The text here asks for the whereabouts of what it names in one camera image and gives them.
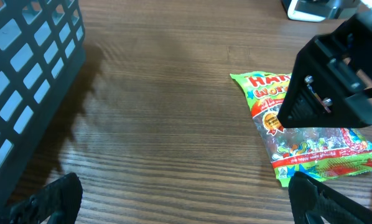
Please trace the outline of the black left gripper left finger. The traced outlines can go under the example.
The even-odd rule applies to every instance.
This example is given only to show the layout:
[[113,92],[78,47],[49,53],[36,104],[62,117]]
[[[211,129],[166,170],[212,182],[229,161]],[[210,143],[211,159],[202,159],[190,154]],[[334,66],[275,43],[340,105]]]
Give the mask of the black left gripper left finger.
[[71,172],[40,189],[29,198],[0,211],[0,224],[75,223],[83,188]]

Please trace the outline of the Haribo gummy candy bag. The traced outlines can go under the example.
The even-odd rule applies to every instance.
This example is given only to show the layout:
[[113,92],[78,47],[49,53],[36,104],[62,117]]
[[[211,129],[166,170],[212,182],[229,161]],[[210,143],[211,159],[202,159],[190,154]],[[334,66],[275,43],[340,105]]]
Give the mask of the Haribo gummy candy bag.
[[289,128],[277,119],[290,74],[232,74],[244,91],[276,179],[283,187],[303,172],[318,181],[372,171],[372,142],[353,128]]

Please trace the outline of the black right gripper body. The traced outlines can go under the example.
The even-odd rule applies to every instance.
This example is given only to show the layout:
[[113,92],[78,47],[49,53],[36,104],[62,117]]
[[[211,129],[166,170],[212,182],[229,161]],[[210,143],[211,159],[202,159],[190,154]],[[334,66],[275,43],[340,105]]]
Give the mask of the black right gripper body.
[[[350,57],[354,71],[362,71],[372,81],[372,11],[359,12],[343,22],[331,33]],[[372,93],[372,87],[365,90]]]

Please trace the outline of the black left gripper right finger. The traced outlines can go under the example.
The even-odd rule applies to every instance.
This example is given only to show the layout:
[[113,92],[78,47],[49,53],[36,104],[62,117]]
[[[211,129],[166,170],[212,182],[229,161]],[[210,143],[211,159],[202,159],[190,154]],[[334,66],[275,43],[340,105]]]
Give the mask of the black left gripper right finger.
[[295,224],[372,224],[372,210],[303,172],[291,177],[288,191]]

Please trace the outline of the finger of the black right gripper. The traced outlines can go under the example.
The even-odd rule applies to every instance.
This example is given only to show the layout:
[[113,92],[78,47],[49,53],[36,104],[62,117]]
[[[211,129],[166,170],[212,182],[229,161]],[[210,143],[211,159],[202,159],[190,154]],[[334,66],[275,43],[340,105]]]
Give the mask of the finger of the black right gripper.
[[331,35],[317,35],[297,54],[278,114],[286,128],[365,128],[372,125],[366,83]]

